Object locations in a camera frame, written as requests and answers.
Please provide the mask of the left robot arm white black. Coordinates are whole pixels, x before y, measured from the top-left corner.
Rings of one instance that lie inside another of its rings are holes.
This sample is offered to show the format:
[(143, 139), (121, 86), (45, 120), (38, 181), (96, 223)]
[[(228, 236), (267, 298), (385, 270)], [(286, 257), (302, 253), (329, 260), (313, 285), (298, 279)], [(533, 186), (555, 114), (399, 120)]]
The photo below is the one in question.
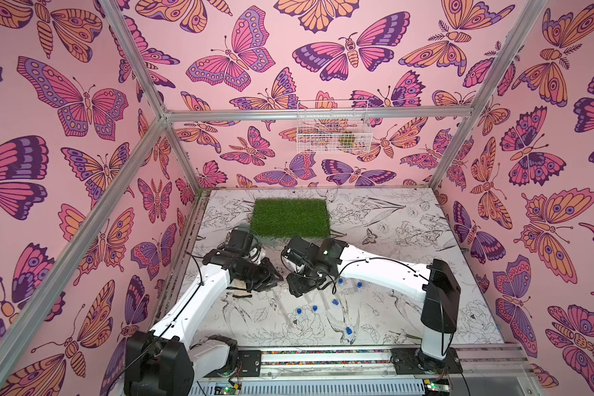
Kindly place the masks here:
[(135, 333), (127, 342), (125, 395), (188, 395), (207, 374), (230, 375), (237, 365), (237, 342), (214, 335), (194, 343), (196, 331), (233, 281), (252, 293), (270, 290), (283, 279), (247, 228), (233, 229), (226, 242), (204, 255), (198, 269), (173, 308), (148, 332)]

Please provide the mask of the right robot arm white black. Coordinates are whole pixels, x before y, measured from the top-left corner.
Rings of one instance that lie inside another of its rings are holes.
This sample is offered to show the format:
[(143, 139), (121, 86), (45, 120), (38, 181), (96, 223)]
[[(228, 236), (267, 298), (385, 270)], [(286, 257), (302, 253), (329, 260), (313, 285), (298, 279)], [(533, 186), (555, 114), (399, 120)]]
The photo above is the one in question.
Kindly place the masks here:
[(366, 252), (339, 239), (324, 239), (317, 245), (301, 237), (293, 237), (280, 257), (291, 270), (287, 283), (295, 297), (336, 286), (343, 278), (367, 281), (405, 295), (422, 309), (421, 344), (414, 353), (418, 369), (438, 374), (446, 371), (461, 294), (446, 262), (403, 262)]

